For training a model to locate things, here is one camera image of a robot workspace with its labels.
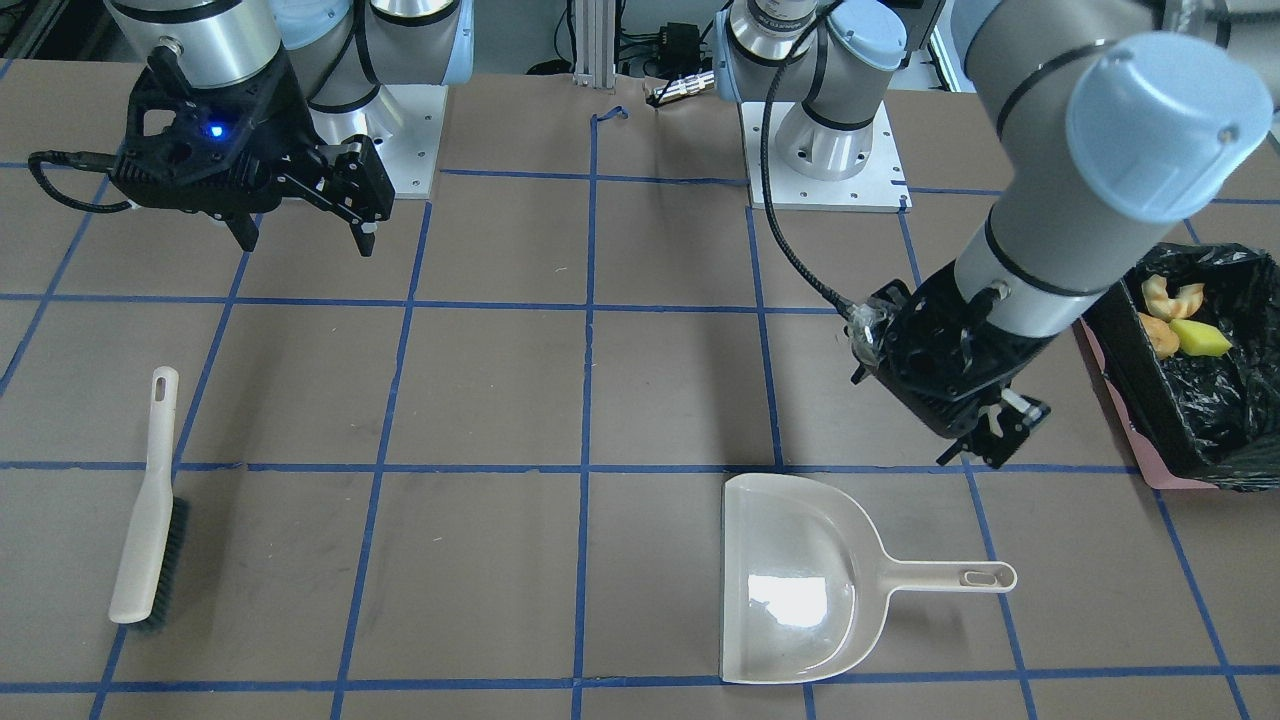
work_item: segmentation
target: brush bristles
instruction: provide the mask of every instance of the brush bristles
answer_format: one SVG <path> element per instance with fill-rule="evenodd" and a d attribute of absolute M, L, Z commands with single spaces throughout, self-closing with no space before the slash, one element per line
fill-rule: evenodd
<path fill-rule="evenodd" d="M 151 605 L 151 615 L 137 623 L 129 623 L 125 628 L 140 633 L 156 633 L 164 628 L 169 615 L 169 605 L 173 602 L 174 579 L 178 573 L 178 555 L 182 552 L 182 542 L 187 537 L 187 516 L 191 505 L 180 497 L 173 498 L 173 514 L 169 518 L 169 539 L 164 546 L 164 560 L 160 564 L 160 580 L 156 583 L 156 597 Z"/>

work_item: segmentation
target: brush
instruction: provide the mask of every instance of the brush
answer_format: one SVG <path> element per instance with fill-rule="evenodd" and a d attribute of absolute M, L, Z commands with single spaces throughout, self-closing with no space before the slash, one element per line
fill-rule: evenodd
<path fill-rule="evenodd" d="M 173 600 L 178 552 L 187 530 L 187 502 L 173 496 L 173 430 L 178 411 L 178 372 L 151 374 L 147 466 L 133 502 L 120 568 L 108 616 L 142 632 L 164 626 Z"/>

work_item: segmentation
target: white dustpan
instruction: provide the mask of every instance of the white dustpan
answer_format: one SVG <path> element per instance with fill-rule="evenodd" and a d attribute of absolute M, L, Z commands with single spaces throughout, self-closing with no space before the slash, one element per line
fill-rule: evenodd
<path fill-rule="evenodd" d="M 724 486 L 721 676 L 805 683 L 838 675 L 876 647 L 897 591 L 1009 592 L 1005 562 L 901 561 L 844 492 L 751 473 Z"/>

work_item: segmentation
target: dustpan handle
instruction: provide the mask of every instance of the dustpan handle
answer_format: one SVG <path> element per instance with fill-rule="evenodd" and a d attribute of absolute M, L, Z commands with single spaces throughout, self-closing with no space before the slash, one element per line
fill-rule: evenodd
<path fill-rule="evenodd" d="M 893 560 L 884 568 L 884 583 L 900 591 L 1004 593 L 1018 584 L 1018 573 L 1007 562 Z"/>

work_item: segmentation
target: black trash bag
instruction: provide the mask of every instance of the black trash bag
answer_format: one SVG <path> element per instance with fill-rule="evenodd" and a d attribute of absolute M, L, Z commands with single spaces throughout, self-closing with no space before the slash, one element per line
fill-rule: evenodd
<path fill-rule="evenodd" d="M 1135 315 L 1147 311 L 1142 283 L 1153 274 L 1169 279 L 1171 295 L 1204 283 L 1192 319 L 1231 341 L 1226 355 L 1155 359 Z M 1174 474 L 1231 489 L 1280 487 L 1280 268 L 1266 252 L 1160 243 L 1085 320 L 1135 428 Z"/>

